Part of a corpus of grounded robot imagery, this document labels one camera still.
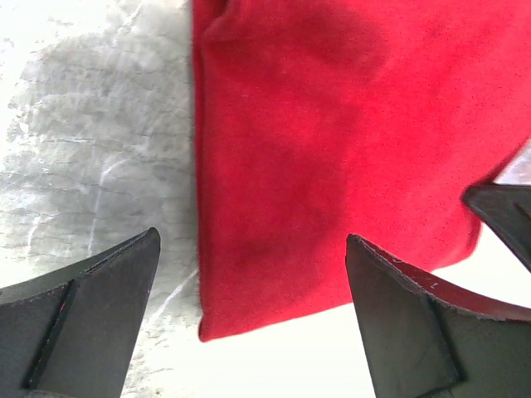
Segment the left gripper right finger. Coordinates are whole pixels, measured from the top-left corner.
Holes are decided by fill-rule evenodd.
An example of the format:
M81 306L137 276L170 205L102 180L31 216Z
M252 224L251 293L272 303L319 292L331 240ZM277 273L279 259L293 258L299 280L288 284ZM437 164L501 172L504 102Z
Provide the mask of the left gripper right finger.
M530 311L418 269L359 235L346 268L377 397L528 397Z

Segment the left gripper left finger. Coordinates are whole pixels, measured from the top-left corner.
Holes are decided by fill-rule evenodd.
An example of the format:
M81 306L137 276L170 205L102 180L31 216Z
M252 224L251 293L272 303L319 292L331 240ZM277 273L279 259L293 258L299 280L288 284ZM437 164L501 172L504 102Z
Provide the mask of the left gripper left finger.
M3 397L119 397L158 268L150 228L1 290Z

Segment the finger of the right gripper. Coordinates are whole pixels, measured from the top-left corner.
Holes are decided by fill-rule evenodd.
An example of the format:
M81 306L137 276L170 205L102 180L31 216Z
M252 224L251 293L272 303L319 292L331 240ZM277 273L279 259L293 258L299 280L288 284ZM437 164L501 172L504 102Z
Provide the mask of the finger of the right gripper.
M462 201L530 270L530 186L485 184L469 187Z

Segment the red t-shirt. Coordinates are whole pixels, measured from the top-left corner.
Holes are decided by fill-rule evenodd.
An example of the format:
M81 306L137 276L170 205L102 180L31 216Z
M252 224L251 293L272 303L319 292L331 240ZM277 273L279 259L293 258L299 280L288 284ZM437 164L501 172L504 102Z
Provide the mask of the red t-shirt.
M349 303L351 234L466 259L530 136L527 1L196 1L192 65L204 342Z

